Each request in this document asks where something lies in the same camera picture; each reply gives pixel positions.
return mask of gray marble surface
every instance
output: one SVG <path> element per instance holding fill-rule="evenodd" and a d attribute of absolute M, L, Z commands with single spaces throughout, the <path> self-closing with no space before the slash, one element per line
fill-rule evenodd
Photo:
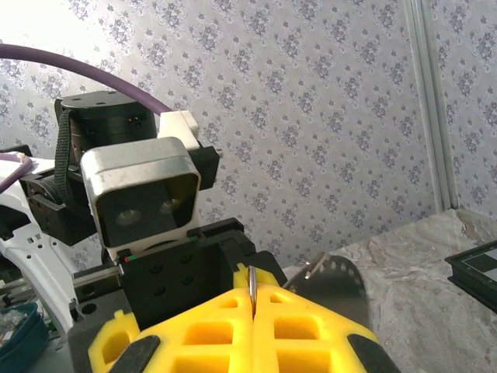
<path fill-rule="evenodd" d="M 444 259 L 496 239 L 497 222 L 452 210 L 333 253 L 358 266 L 373 331 L 403 373 L 489 373 L 497 315 L 447 280 Z"/>

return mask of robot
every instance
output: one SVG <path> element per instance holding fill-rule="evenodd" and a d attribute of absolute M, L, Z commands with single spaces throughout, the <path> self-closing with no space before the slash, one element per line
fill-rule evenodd
<path fill-rule="evenodd" d="M 0 44 L 0 58 L 91 71 L 30 56 Z M 287 280 L 238 220 L 202 226 L 198 195 L 222 152 L 198 142 L 190 112 L 99 74 L 117 91 L 55 101 L 55 160 L 0 154 L 0 253 L 67 339 L 75 373 L 399 371 L 368 330 L 349 260 L 321 254 Z M 68 247 L 94 233 L 102 265 L 78 272 Z"/>

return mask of screw hole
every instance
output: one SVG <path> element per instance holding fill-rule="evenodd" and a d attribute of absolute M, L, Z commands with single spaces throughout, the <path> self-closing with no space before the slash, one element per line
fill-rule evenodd
<path fill-rule="evenodd" d="M 186 254 L 183 258 L 181 258 L 179 262 L 181 264 L 187 264 L 191 259 L 192 259 L 192 254 Z"/>
<path fill-rule="evenodd" d="M 165 293 L 165 287 L 164 286 L 159 286 L 158 288 L 156 288 L 154 290 L 154 295 L 156 297 L 160 297 L 161 295 L 163 295 Z"/>
<path fill-rule="evenodd" d="M 81 312 L 83 312 L 84 315 L 90 315 L 94 311 L 96 311 L 95 303 L 88 303 L 87 305 L 83 306 L 83 308 L 81 309 Z"/>
<path fill-rule="evenodd" d="M 193 283 L 193 276 L 186 276 L 181 282 L 186 286 L 191 285 Z"/>
<path fill-rule="evenodd" d="M 95 293 L 95 287 L 93 285 L 85 285 L 81 289 L 81 294 L 84 296 L 93 295 Z"/>
<path fill-rule="evenodd" d="M 151 274 L 158 274 L 162 270 L 162 264 L 154 264 L 150 270 L 148 270 Z"/>

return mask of black strap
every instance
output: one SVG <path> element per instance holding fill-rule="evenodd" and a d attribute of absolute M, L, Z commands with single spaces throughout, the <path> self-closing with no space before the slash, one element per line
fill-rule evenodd
<path fill-rule="evenodd" d="M 59 133 L 55 148 L 54 178 L 57 194 L 62 202 L 76 216 L 85 221 L 92 221 L 89 211 L 76 204 L 69 186 L 68 168 L 71 159 L 71 110 L 64 110 L 59 117 Z"/>

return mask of floral wallpaper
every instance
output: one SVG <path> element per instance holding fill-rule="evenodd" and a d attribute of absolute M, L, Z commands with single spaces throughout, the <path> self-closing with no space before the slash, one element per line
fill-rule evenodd
<path fill-rule="evenodd" d="M 4 43 L 87 61 L 191 110 L 201 141 L 224 150 L 216 185 L 200 195 L 203 221 L 239 218 L 283 266 L 435 212 L 401 0 L 18 0 L 12 9 Z M 52 157 L 54 99 L 100 88 L 0 60 L 0 144 Z M 98 262 L 97 242 L 74 250 L 79 267 Z"/>
<path fill-rule="evenodd" d="M 497 3 L 431 1 L 460 207 L 496 218 Z"/>

